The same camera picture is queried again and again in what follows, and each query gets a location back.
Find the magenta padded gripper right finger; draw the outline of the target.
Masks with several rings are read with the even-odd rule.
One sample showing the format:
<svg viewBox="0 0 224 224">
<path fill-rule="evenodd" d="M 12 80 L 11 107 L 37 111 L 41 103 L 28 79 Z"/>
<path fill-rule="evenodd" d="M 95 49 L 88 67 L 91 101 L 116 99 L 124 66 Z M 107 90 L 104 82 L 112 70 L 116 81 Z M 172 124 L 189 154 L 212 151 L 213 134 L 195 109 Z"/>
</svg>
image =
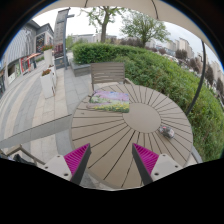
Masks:
<svg viewBox="0 0 224 224">
<path fill-rule="evenodd" d="M 182 166 L 167 154 L 158 155 L 135 143 L 132 144 L 132 154 L 144 185 L 182 169 Z"/>
</svg>

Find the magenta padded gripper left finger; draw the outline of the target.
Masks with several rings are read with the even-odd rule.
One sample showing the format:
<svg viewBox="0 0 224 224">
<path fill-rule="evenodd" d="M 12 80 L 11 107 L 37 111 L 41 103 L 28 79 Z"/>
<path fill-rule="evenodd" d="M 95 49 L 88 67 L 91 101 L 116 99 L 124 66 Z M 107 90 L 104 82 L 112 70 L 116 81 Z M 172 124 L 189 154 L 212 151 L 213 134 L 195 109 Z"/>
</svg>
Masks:
<svg viewBox="0 0 224 224">
<path fill-rule="evenodd" d="M 42 167 L 42 169 L 79 185 L 90 154 L 90 144 L 85 144 L 65 156 L 54 156 Z"/>
</svg>

